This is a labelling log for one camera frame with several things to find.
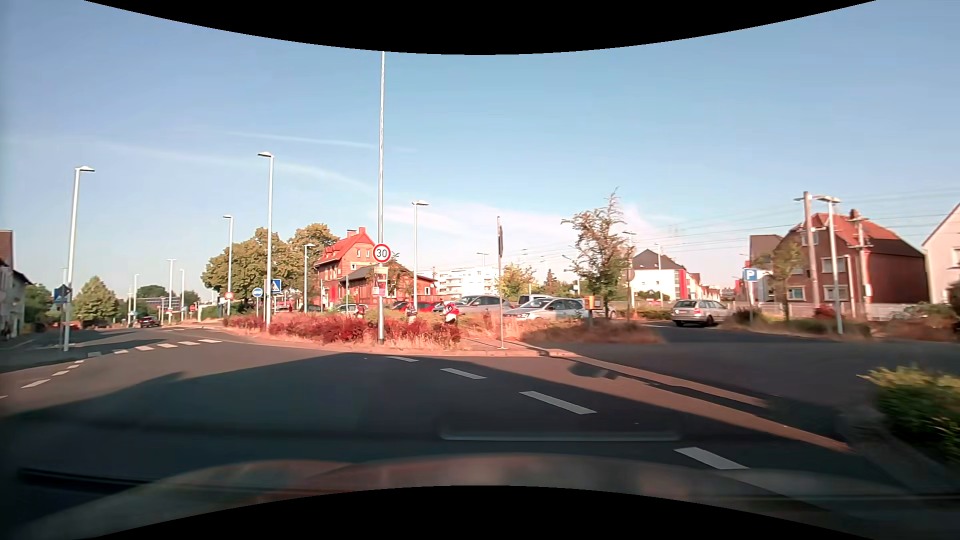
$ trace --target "bush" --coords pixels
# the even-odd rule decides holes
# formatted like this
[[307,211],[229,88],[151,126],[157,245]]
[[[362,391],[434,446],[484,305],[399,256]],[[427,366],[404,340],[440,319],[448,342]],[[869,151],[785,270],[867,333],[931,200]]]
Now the bush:
[[860,377],[879,387],[876,407],[893,433],[960,462],[960,378],[902,366]]

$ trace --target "white building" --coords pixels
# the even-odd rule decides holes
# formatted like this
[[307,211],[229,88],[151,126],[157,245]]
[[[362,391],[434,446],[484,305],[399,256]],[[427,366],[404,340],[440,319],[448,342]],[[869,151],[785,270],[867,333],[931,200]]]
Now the white building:
[[496,268],[490,266],[438,270],[437,294],[455,298],[470,294],[493,294],[496,289],[496,278]]

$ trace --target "lamp post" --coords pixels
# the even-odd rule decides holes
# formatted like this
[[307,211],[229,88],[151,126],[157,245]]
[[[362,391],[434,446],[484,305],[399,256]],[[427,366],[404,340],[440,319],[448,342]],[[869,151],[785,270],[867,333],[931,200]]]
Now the lamp post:
[[[233,292],[233,216],[227,214],[224,216],[230,220],[230,232],[227,248],[227,292]],[[230,300],[227,300],[227,313],[224,315],[227,319],[230,317]]]
[[66,286],[69,292],[66,294],[66,305],[63,310],[63,318],[66,321],[66,328],[63,330],[63,351],[70,348],[70,319],[73,315],[73,254],[74,247],[77,245],[77,199],[80,196],[80,173],[94,172],[92,167],[74,167],[73,169],[73,211],[70,214],[70,254],[66,260]]
[[304,244],[303,245],[303,312],[306,313],[306,304],[307,304],[307,284],[306,284],[306,249],[315,248],[316,244]]
[[167,309],[170,310],[170,316],[167,317],[167,324],[173,324],[174,322],[174,262],[176,261],[175,258],[167,259],[167,262],[170,263],[170,281],[167,283]]
[[274,155],[270,152],[257,154],[261,158],[270,159],[270,191],[267,195],[267,290],[263,291],[266,302],[267,326],[270,326],[270,315],[273,312],[273,267],[274,267]]
[[840,312],[840,276],[837,274],[837,240],[836,228],[833,225],[833,206],[840,202],[836,197],[829,195],[817,195],[814,197],[818,201],[827,203],[828,217],[827,229],[830,235],[830,269],[833,271],[833,310],[836,311],[837,333],[843,333],[843,316]]
[[417,305],[417,271],[418,271],[418,246],[417,246],[417,225],[418,225],[418,209],[420,207],[428,207],[429,203],[423,200],[414,201],[411,203],[414,206],[414,309],[419,311],[420,308]]

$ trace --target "road marking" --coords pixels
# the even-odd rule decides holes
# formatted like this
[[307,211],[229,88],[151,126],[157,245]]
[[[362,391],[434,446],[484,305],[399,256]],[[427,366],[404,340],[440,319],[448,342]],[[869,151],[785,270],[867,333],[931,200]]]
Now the road marking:
[[749,469],[749,467],[744,467],[735,461],[730,461],[722,455],[717,455],[713,452],[707,452],[706,450],[697,448],[695,446],[691,446],[690,448],[677,448],[674,449],[674,451],[679,452],[687,457],[692,457],[702,463],[706,463],[714,469],[722,469],[725,471],[729,469]]
[[445,367],[440,371],[446,371],[447,373],[452,373],[453,375],[459,375],[460,377],[466,377],[467,379],[486,379],[486,377],[474,375],[466,371],[460,371],[459,369],[453,369],[452,367]]
[[544,403],[546,403],[546,404],[551,404],[551,405],[554,405],[554,406],[558,406],[559,408],[565,408],[566,410],[569,410],[570,412],[576,412],[577,414],[590,414],[591,412],[596,412],[595,410],[590,409],[590,408],[586,408],[585,406],[579,406],[579,405],[576,405],[576,404],[572,404],[571,402],[565,402],[564,400],[558,400],[557,398],[554,398],[553,396],[547,396],[546,394],[541,394],[540,392],[534,392],[534,391],[531,390],[531,391],[529,391],[529,392],[520,392],[520,393],[523,394],[524,396],[533,398],[533,399],[535,399],[535,400],[540,400],[540,401],[542,401],[542,402],[544,402]]

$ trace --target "speed limit sign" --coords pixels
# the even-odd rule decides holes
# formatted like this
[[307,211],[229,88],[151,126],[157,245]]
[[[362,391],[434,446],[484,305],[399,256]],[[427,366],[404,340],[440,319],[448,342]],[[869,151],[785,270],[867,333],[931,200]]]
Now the speed limit sign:
[[377,244],[373,246],[373,260],[384,263],[390,260],[390,256],[393,252],[390,251],[390,247],[387,244]]

